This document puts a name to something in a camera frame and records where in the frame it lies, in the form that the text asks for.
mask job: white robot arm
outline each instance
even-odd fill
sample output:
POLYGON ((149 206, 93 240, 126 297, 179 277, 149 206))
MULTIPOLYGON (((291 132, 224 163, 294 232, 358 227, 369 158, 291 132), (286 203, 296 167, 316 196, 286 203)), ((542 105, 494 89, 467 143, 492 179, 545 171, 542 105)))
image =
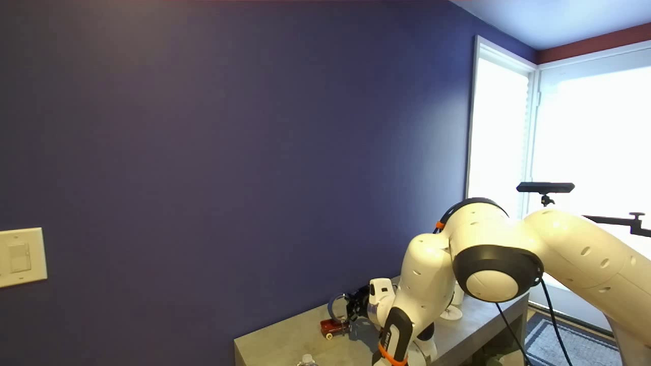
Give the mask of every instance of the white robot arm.
POLYGON ((435 234, 409 243, 395 297, 374 306, 386 313, 377 317, 382 330, 374 363, 408 363, 409 344, 434 336, 453 280, 470 297, 501 302, 528 292, 543 272, 651 346, 650 257, 582 216, 540 209, 508 219, 491 199, 467 199, 445 211, 435 234))

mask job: window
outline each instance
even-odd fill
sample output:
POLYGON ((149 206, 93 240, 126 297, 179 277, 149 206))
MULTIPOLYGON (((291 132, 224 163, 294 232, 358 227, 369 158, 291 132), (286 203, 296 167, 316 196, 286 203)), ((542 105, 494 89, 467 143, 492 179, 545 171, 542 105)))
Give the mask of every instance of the window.
POLYGON ((467 195, 489 196, 512 218, 528 211, 515 187, 532 164, 533 84, 533 63, 477 39, 467 195))
MULTIPOLYGON (((576 212, 651 216, 651 42, 542 64, 533 179, 571 180, 553 199, 576 212)), ((650 238, 607 227, 651 257, 650 238)))

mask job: black cable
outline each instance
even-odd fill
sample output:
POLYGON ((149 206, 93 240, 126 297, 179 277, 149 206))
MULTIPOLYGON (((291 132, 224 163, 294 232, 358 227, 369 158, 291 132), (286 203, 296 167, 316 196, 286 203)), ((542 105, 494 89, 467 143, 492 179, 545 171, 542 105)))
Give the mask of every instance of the black cable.
POLYGON ((548 290, 548 284, 545 284, 543 277, 540 277, 540 283, 543 284, 543 292, 545 292, 545 298, 548 298, 548 306, 550 306, 550 314, 552 314, 552 324, 553 324, 553 330, 556 330, 556 340, 557 340, 557 344, 560 344, 561 349, 564 349, 565 362, 571 366, 571 360, 570 360, 570 353, 568 353, 565 344, 564 344, 564 340, 561 340, 561 333, 557 330, 556 311, 553 311, 552 297, 550 297, 550 290, 548 290))
POLYGON ((508 323, 508 319, 506 319, 501 302, 494 302, 494 306, 501 311, 501 317, 503 317, 503 321, 504 321, 510 338, 515 340, 517 347, 522 349, 522 353, 523 353, 523 358, 526 358, 526 366, 533 366, 532 360, 529 360, 529 355, 528 355, 528 349, 523 347, 523 341, 519 340, 519 336, 517 336, 515 328, 510 327, 510 323, 508 323))

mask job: small object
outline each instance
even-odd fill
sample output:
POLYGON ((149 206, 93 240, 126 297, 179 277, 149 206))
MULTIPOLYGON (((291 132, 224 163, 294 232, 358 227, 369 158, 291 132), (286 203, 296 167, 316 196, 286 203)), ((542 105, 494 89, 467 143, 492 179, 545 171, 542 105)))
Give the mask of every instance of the small object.
POLYGON ((323 319, 321 321, 321 336, 323 338, 331 338, 331 336, 339 336, 339 333, 348 333, 348 324, 339 323, 335 319, 323 319))
POLYGON ((463 284, 457 280, 453 280, 452 302, 449 304, 463 309, 464 297, 467 297, 467 292, 464 292, 463 284))
POLYGON ((464 311, 461 306, 447 306, 443 313, 442 313, 443 319, 447 321, 457 321, 464 317, 464 311))
POLYGON ((303 353, 297 366, 317 366, 317 360, 312 353, 303 353))
POLYGON ((328 314, 337 323, 348 323, 348 294, 342 292, 339 297, 328 302, 328 314))
POLYGON ((369 306, 369 284, 361 287, 356 292, 347 294, 347 323, 367 317, 369 306))
POLYGON ((393 298, 395 288, 390 278, 382 277, 369 283, 367 317, 374 327, 382 327, 382 321, 388 317, 393 298))

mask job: ceiling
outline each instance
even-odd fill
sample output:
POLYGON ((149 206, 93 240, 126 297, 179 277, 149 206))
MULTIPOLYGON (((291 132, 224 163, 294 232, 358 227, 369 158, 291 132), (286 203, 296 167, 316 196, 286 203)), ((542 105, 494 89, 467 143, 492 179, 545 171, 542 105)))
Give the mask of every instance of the ceiling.
POLYGON ((651 0, 449 0, 533 49, 651 21, 651 0))

